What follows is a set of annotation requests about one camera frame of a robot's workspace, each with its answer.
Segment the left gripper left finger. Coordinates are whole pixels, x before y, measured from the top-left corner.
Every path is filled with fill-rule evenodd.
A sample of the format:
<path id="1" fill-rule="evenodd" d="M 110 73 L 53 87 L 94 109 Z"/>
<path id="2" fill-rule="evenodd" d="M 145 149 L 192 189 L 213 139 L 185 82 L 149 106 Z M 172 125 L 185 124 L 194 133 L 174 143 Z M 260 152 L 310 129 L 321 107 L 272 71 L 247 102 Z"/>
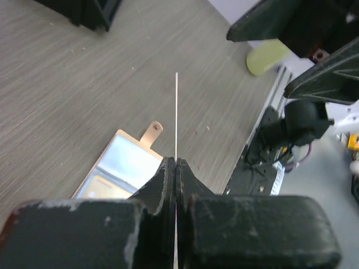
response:
<path id="1" fill-rule="evenodd" d="M 154 176 L 129 199 L 128 268 L 172 268 L 174 264 L 176 161 L 165 157 Z"/>

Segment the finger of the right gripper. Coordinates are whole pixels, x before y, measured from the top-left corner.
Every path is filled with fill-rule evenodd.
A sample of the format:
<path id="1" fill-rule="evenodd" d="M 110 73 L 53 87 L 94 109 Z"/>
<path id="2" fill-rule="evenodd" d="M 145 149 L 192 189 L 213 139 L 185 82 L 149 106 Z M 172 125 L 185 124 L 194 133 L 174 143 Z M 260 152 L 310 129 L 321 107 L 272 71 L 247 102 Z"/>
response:
<path id="1" fill-rule="evenodd" d="M 287 99 L 351 105 L 358 100 L 358 38 L 292 80 Z"/>
<path id="2" fill-rule="evenodd" d="M 259 1 L 230 26 L 226 38 L 234 43 L 278 39 L 306 58 L 347 13 L 346 1 Z"/>

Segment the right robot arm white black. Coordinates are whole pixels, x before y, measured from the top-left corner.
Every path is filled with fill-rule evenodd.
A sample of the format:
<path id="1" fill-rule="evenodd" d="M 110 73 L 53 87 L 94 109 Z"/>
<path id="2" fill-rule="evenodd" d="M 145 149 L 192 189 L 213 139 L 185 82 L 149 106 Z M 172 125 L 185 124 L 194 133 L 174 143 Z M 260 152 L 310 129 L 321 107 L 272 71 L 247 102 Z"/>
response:
<path id="1" fill-rule="evenodd" d="M 284 117 L 259 129 L 262 149 L 303 146 L 337 119 L 327 103 L 358 100 L 358 2 L 260 1 L 234 22 L 227 40 L 277 39 L 300 58 L 323 56 L 284 90 Z"/>

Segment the beige leather card holder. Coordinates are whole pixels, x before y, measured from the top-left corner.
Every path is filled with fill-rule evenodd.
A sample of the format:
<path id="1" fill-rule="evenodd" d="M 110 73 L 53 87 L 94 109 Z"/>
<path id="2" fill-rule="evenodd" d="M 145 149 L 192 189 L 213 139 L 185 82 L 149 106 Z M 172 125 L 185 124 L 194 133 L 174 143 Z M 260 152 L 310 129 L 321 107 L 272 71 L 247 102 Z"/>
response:
<path id="1" fill-rule="evenodd" d="M 158 121 L 151 122 L 139 140 L 121 129 L 117 130 L 72 198 L 93 199 L 80 198 L 79 194 L 95 175 L 133 195 L 154 176 L 162 162 L 163 157 L 151 149 L 162 131 Z"/>

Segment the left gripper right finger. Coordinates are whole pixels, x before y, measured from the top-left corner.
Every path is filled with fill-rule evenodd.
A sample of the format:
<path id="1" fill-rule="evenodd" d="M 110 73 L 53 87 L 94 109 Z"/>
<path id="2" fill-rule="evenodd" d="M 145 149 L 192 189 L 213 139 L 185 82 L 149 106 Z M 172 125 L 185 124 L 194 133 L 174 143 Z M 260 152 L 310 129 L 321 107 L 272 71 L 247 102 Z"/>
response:
<path id="1" fill-rule="evenodd" d="M 178 268 L 184 268 L 185 241 L 188 232 L 185 228 L 185 215 L 193 195 L 213 196 L 204 183 L 197 179 L 185 159 L 177 159 L 176 164 L 176 213 L 177 213 L 177 257 Z"/>

